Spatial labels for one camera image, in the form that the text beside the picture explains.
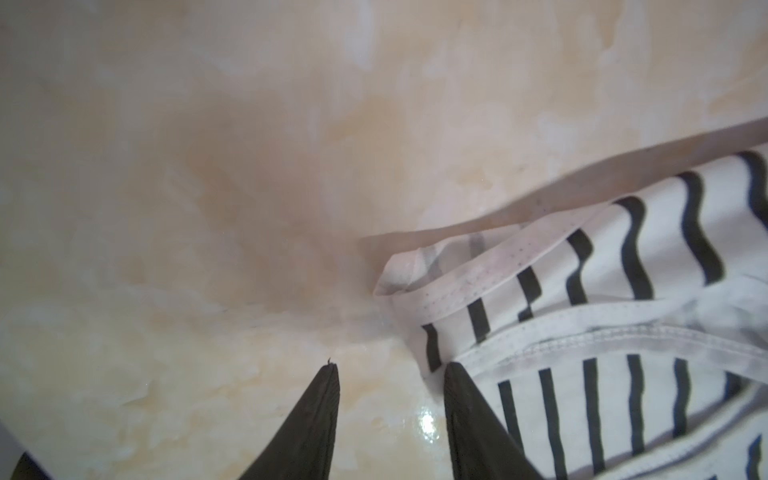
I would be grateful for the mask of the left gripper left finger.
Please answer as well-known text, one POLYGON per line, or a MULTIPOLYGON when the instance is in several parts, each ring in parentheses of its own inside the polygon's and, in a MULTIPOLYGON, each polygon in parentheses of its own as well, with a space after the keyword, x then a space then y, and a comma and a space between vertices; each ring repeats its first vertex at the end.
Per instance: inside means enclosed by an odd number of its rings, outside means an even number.
POLYGON ((323 365, 243 479, 329 478, 340 404, 338 367, 323 365))

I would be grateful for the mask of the black white striped tank top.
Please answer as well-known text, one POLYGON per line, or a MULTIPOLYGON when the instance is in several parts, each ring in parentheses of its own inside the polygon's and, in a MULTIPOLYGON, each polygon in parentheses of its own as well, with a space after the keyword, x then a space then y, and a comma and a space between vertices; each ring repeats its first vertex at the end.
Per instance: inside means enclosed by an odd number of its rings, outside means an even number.
POLYGON ((374 295, 546 479, 767 475, 765 146, 394 255, 374 295))

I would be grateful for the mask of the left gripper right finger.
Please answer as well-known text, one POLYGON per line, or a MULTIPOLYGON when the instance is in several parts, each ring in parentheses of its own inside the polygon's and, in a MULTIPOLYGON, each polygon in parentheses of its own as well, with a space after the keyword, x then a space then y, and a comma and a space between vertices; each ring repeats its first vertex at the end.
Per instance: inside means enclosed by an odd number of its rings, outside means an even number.
POLYGON ((445 368, 443 399, 455 479, 541 477, 458 362, 445 368))

